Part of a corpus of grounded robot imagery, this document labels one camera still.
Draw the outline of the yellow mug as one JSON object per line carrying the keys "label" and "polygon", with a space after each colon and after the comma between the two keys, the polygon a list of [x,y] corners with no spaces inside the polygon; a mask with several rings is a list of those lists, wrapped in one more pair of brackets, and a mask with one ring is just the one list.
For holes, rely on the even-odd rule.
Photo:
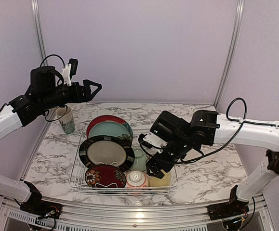
{"label": "yellow mug", "polygon": [[164,172],[163,170],[161,171],[164,174],[164,177],[159,179],[157,177],[150,177],[149,178],[149,186],[150,187],[165,187],[165,186],[170,186],[171,184],[171,173]]}

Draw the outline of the red plate with teal flower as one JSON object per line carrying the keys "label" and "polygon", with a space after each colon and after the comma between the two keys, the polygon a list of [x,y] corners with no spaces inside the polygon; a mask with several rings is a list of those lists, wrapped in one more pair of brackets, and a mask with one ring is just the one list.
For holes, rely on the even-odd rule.
{"label": "red plate with teal flower", "polygon": [[120,123],[122,125],[125,126],[125,128],[129,131],[129,133],[132,135],[133,137],[133,130],[131,128],[131,126],[122,118],[120,117],[117,117],[117,116],[114,116],[114,115],[101,115],[101,116],[98,116],[96,118],[94,118],[90,123],[89,125],[87,126],[87,129],[86,129],[86,136],[88,135],[89,131],[95,126],[97,125],[98,123],[101,123],[101,122],[106,122],[106,121],[113,121],[113,122],[116,122],[116,123]]}

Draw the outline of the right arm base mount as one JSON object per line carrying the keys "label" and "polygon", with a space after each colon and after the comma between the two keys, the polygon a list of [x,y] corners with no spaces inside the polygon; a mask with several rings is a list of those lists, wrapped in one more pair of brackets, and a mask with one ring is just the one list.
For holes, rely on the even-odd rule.
{"label": "right arm base mount", "polygon": [[224,202],[207,206],[210,220],[224,219],[249,212],[248,202]]}

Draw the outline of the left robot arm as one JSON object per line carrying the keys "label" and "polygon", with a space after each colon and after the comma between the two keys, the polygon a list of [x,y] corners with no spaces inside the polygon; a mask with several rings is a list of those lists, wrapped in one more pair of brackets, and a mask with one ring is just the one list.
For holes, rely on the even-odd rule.
{"label": "left robot arm", "polygon": [[[24,95],[4,104],[0,109],[0,140],[25,127],[46,111],[68,103],[91,101],[102,85],[84,80],[80,85],[71,82],[53,66],[41,66],[30,73],[30,85]],[[30,182],[17,181],[0,175],[0,196],[21,202],[21,208],[42,214],[46,203],[40,191]]]}

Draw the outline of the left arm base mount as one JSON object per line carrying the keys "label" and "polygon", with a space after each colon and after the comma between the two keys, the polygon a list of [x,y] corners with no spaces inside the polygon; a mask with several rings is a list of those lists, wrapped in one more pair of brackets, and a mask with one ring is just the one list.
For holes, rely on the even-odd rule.
{"label": "left arm base mount", "polygon": [[50,215],[50,218],[59,219],[62,205],[59,203],[54,203],[50,201],[36,201],[36,202],[23,202],[20,205],[22,211],[38,215],[39,217],[44,218],[46,214],[54,211],[54,214]]}

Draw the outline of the floral ceramic tumbler cup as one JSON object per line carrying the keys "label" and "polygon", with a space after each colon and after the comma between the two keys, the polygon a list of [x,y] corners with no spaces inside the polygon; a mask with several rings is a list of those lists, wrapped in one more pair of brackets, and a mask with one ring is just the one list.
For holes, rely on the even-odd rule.
{"label": "floral ceramic tumbler cup", "polygon": [[74,122],[72,108],[70,106],[57,108],[55,115],[65,134],[71,134],[75,131],[76,126]]}

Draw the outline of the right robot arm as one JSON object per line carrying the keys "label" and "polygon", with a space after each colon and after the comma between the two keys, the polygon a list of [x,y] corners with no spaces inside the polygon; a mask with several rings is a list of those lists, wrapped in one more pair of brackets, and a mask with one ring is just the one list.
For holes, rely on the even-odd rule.
{"label": "right robot arm", "polygon": [[279,120],[263,122],[230,118],[216,111],[198,110],[190,122],[163,111],[153,123],[150,133],[143,140],[146,147],[157,149],[146,164],[147,174],[163,178],[174,165],[181,164],[187,152],[202,145],[239,144],[265,148],[265,158],[247,179],[231,190],[230,199],[224,204],[224,212],[235,215],[251,198],[276,176],[279,176]]}

